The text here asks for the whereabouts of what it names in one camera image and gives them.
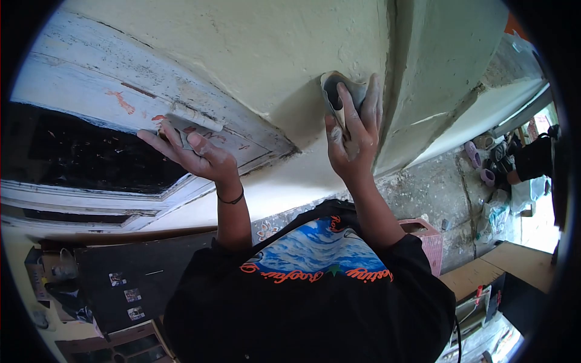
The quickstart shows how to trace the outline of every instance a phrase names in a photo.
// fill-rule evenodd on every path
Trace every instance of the blue wave graphic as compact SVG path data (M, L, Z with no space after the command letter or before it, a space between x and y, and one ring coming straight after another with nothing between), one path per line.
M344 271L360 267L368 271L386 269L354 230L332 232L330 224L330 219L325 218L298 227L263 249L263 258L256 264L279 272L317 272L335 264Z

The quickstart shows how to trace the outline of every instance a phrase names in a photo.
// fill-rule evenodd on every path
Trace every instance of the finger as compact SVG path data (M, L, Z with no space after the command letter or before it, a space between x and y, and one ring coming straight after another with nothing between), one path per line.
M377 97L377 134L379 137L379 130L381 129L381 122L383 121L383 92L380 97Z
M180 163L180 158L174 151L174 148L160 137L152 134L147 130L137 131L137 137L148 143L152 148L169 157L172 161Z
M222 164L230 156L230 153L226 150L214 146L208 139L197 132L192 132L188 135L188 143L192 146L196 154L202 156L203 159L209 161L213 166Z
M191 150L184 149L180 133L168 121L162 121L163 131L174 148L182 167L193 174L203 174L210 167L208 160Z
M374 73L369 79L369 87L367 87L367 93L361 107L361 122L373 137L377 137L377 102L380 93L379 77L377 73Z
M181 142L180 133L175 130L169 121L163 120L162 128L163 132L167 136L167 139L174 146L176 152L179 152L180 149L184 148Z
M345 146L343 145L343 131L337 125L337 121L333 116L325 116L325 130L327 131L327 147L329 149L329 157L331 158L347 158Z
M361 135L365 128L363 127L363 124L359 119L359 115L355 110L351 94L343 82L337 83L337 93L339 94L339 98L341 98L341 102L343 103L343 111L345 112L345 126L347 127L347 130L349 130L351 138L357 139L358 135Z

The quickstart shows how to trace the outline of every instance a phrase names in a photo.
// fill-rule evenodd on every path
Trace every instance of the wrist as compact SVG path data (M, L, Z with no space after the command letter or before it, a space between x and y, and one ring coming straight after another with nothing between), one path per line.
M220 196L220 199L225 202L235 200L240 197L240 194L242 194L243 188L239 176L226 181L216 181L215 184L216 193Z
M359 193L361 191L369 190L371 187L375 187L375 180L371 172L357 174L351 178L343 179L347 189L351 194Z

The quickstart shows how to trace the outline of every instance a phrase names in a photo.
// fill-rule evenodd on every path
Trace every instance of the forearm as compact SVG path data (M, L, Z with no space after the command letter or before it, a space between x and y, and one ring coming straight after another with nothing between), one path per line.
M216 183L216 192L225 202L235 200L242 193L242 183L236 179L231 183ZM227 204L218 200L218 243L228 250L238 251L252 247L250 215L246 199L236 204Z
M363 238L370 246L389 247L406 235L379 194L371 173L350 182L347 188L355 203Z

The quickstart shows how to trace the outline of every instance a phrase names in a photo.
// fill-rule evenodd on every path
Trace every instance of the sticker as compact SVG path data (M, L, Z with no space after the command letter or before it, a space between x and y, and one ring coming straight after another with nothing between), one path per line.
M132 301L141 300L139 289L125 290L123 291L123 293L125 294L125 298L127 299L128 303Z
M127 309L127 315L129 315L129 319L133 321L143 318L145 316L145 313L142 310L141 306L138 306L136 308Z
M111 286L124 285L127 283L127 280L123 278L122 272L109 274L109 281L111 281Z

